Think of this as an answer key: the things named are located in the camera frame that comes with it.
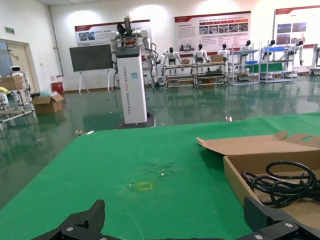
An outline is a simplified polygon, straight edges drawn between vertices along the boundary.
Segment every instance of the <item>door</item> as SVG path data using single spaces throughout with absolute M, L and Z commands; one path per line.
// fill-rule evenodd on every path
M 14 66 L 19 66 L 21 71 L 28 72 L 29 81 L 31 85 L 31 93 L 36 91 L 35 82 L 30 71 L 30 65 L 27 57 L 26 48 L 24 45 L 7 43 L 7 47 L 10 50 L 11 61 Z

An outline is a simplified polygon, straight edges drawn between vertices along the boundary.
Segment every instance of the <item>blackboard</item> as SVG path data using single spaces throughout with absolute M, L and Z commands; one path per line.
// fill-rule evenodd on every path
M 71 47 L 70 55 L 74 72 L 111 69 L 110 45 Z

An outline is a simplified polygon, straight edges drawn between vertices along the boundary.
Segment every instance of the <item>table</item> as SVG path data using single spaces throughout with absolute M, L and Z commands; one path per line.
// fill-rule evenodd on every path
M 308 113 L 80 136 L 0 211 L 0 239 L 36 237 L 97 199 L 106 203 L 102 233 L 123 240 L 236 239 L 251 231 L 223 156 L 196 137 L 320 135 L 319 122 L 320 113 Z

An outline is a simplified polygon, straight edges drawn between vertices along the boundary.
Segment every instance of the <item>whiteboard stand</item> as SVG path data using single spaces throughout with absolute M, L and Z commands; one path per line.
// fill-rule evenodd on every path
M 90 91 L 89 91 L 89 89 L 88 89 L 88 86 L 87 86 L 87 82 L 86 82 L 86 80 L 84 79 L 84 77 L 82 76 L 82 72 L 80 72 L 79 73 L 80 75 L 80 77 L 79 77 L 79 94 L 80 95 L 82 95 L 81 94 L 81 81 L 83 81 L 83 83 L 84 83 L 84 85 L 85 85 L 85 88 L 86 88 L 86 91 L 88 92 L 88 93 L 90 93 Z
M 110 93 L 110 70 L 107 69 L 108 71 L 108 93 Z

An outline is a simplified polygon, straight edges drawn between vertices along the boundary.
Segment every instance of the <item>ceiling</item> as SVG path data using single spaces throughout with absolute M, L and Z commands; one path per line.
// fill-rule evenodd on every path
M 44 5 L 65 5 L 65 4 L 106 2 L 110 0 L 36 0 L 36 1 Z

